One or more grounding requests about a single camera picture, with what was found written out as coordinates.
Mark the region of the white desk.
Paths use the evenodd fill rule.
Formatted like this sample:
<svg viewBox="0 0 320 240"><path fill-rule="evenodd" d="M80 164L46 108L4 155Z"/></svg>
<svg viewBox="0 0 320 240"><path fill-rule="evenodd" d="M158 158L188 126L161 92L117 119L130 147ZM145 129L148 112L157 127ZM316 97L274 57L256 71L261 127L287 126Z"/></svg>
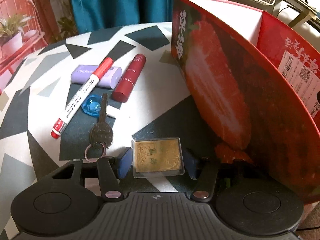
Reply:
<svg viewBox="0 0 320 240"><path fill-rule="evenodd" d="M319 30L319 20L317 18L317 10L303 0L274 0L274 3L271 5L271 9L268 9L273 16L279 16L280 13L280 3L284 1L293 7L296 11L299 12L292 21L287 25L292 29L297 29L304 23L308 23L317 30Z"/></svg>

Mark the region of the dark red lipstick tube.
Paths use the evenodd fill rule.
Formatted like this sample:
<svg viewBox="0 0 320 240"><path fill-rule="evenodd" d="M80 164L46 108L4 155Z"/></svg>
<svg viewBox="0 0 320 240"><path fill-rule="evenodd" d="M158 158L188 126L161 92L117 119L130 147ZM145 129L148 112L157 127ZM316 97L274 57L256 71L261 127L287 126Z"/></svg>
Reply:
<svg viewBox="0 0 320 240"><path fill-rule="evenodd" d="M122 75L117 87L112 93L112 99L114 101L122 103L127 102L145 63L146 57L143 54L137 54L133 58L125 73Z"/></svg>

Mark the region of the patterned tablecloth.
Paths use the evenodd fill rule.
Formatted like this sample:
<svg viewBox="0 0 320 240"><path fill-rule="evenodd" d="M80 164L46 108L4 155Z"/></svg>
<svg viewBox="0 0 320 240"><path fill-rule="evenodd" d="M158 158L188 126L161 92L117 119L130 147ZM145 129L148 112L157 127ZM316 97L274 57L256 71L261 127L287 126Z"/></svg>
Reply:
<svg viewBox="0 0 320 240"><path fill-rule="evenodd" d="M212 153L171 49L172 23L102 29L24 56L1 94L1 239L14 198L70 160L119 155L133 140L175 138Z"/></svg>

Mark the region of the red strawberry cardboard box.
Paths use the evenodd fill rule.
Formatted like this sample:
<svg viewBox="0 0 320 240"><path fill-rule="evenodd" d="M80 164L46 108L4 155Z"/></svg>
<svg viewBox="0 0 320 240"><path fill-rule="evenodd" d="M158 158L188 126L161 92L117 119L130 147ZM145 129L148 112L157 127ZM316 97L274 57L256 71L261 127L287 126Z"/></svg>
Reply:
<svg viewBox="0 0 320 240"><path fill-rule="evenodd" d="M281 20L227 0L173 0L171 53L225 162L251 160L319 201L319 52Z"/></svg>

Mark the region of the pink printed backdrop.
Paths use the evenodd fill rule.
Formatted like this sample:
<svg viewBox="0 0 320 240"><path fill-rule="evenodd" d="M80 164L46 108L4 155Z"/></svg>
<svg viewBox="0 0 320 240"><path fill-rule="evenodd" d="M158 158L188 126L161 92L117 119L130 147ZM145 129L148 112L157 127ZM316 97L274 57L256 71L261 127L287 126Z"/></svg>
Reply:
<svg viewBox="0 0 320 240"><path fill-rule="evenodd" d="M77 33L71 0L1 0L1 90L29 54Z"/></svg>

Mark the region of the teal curtain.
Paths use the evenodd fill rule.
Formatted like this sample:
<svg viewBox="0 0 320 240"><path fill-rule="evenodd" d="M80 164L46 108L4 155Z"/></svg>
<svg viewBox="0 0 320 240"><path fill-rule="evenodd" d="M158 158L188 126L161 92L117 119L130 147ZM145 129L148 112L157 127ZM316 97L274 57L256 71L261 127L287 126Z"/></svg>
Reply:
<svg viewBox="0 0 320 240"><path fill-rule="evenodd" d="M71 3L79 33L172 20L173 0L71 0Z"/></svg>

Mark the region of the blue transparent small bottle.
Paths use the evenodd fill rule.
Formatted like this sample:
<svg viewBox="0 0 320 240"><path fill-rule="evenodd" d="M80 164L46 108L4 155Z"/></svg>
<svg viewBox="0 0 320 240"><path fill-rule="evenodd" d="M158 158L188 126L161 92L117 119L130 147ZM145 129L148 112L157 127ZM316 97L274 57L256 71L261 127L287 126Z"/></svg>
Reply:
<svg viewBox="0 0 320 240"><path fill-rule="evenodd" d="M102 96L90 95L82 103L81 109L85 114L89 116L98 117L101 109L101 101Z"/></svg>

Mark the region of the red white whiteboard marker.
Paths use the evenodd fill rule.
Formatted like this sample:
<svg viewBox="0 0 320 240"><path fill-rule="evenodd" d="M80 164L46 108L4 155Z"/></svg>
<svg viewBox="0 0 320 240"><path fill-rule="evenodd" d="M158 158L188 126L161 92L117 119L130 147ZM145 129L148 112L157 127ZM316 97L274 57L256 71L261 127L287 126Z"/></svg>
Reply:
<svg viewBox="0 0 320 240"><path fill-rule="evenodd" d="M84 100L89 96L90 92L100 82L101 78L112 67L113 60L106 57L97 67L97 69L89 76L87 81L79 88L79 90L71 98L70 102L66 105L62 115L57 119L50 135L54 139L58 139L66 129L72 117L76 114L81 107Z"/></svg>

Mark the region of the dark metal key with ring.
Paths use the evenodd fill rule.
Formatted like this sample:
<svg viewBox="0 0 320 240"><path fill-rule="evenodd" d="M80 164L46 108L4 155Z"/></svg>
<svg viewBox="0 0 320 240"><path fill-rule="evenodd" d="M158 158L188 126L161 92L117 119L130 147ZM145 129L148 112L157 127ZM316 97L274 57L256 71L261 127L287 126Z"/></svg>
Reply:
<svg viewBox="0 0 320 240"><path fill-rule="evenodd" d="M107 107L107 97L105 93L102 95L100 112L98 122L93 126L89 134L90 144L85 149L84 157L85 159L92 163L93 159L89 159L87 156L88 151L91 148L98 149L98 145L101 146L101 158L106 156L106 150L111 146L113 140L113 130L112 127L106 122L106 107Z"/></svg>

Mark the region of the gold card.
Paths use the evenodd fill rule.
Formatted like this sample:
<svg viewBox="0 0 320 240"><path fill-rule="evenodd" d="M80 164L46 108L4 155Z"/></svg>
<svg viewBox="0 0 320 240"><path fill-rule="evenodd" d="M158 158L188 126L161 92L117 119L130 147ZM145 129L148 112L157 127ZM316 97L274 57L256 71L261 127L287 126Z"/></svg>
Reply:
<svg viewBox="0 0 320 240"><path fill-rule="evenodd" d="M184 174L180 138L133 140L133 176L158 178Z"/></svg>

